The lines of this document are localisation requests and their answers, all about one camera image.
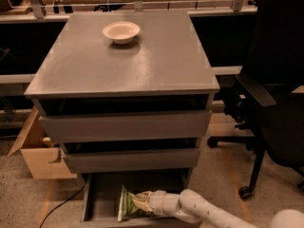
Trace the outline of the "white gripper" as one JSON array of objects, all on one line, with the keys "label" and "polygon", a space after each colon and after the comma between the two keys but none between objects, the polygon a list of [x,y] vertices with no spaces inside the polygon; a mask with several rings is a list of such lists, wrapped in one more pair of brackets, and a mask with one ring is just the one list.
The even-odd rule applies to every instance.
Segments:
[{"label": "white gripper", "polygon": [[135,196],[138,199],[133,199],[134,205],[144,212],[152,211],[157,216],[175,216],[181,213],[179,194],[157,190],[155,192],[144,191]]}]

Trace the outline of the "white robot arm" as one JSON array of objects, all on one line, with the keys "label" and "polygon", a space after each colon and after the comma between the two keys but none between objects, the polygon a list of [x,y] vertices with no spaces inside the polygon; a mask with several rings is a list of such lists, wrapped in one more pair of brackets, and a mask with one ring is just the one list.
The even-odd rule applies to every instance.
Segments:
[{"label": "white robot arm", "polygon": [[[189,223],[206,219],[216,228],[257,228],[218,208],[190,189],[184,189],[180,194],[162,190],[145,191],[137,194],[133,203],[145,212],[157,216],[167,215]],[[272,218],[269,228],[304,228],[304,214],[294,209],[279,211]]]}]

